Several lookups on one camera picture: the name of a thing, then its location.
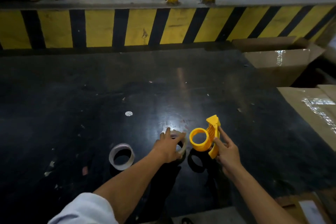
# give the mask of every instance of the person's right arm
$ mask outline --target person's right arm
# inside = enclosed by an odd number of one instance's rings
[[[237,187],[257,223],[299,224],[246,171],[240,162],[238,147],[221,127],[219,131],[227,145],[217,137],[214,139],[219,148],[217,160],[222,163],[223,172]]]

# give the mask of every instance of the yellow tape dispenser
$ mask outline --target yellow tape dispenser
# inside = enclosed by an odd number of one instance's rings
[[[211,145],[212,141],[215,137],[219,138],[219,130],[218,127],[221,125],[217,115],[211,116],[206,119],[206,121],[209,123],[208,128],[205,130],[204,128],[195,128],[193,131],[191,131],[189,135],[189,140],[192,145],[192,147],[197,151],[206,151],[208,150]],[[207,138],[203,143],[197,144],[194,143],[193,137],[194,135],[198,133],[205,133]],[[216,158],[218,155],[218,146],[216,144],[213,145],[212,150],[209,151],[209,155],[212,159]]]

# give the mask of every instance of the hand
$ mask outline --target hand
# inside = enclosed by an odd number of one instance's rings
[[[152,152],[162,158],[163,163],[169,163],[182,158],[182,155],[176,152],[176,146],[184,137],[185,133],[181,133],[177,138],[170,137],[170,128],[167,128],[166,133],[160,134],[160,140],[156,140]]]
[[[244,170],[240,162],[238,147],[233,143],[231,138],[223,131],[221,127],[218,127],[221,136],[224,138],[224,143],[219,138],[215,137],[214,142],[218,146],[217,161],[223,165],[224,174],[232,181],[235,180],[236,175]]]

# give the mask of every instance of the sleeve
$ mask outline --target sleeve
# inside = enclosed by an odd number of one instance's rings
[[[118,224],[109,202],[93,193],[82,193],[48,224]]]

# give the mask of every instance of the yellow plastic ring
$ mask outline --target yellow plastic ring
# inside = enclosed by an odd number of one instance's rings
[[[193,137],[194,135],[199,134],[199,133],[205,133],[207,138],[205,139],[203,143],[197,144],[197,143],[194,143]],[[197,151],[206,151],[210,148],[212,144],[212,142],[209,139],[208,131],[206,131],[204,128],[195,128],[193,131],[191,131],[189,135],[189,140],[190,140],[192,147]]]

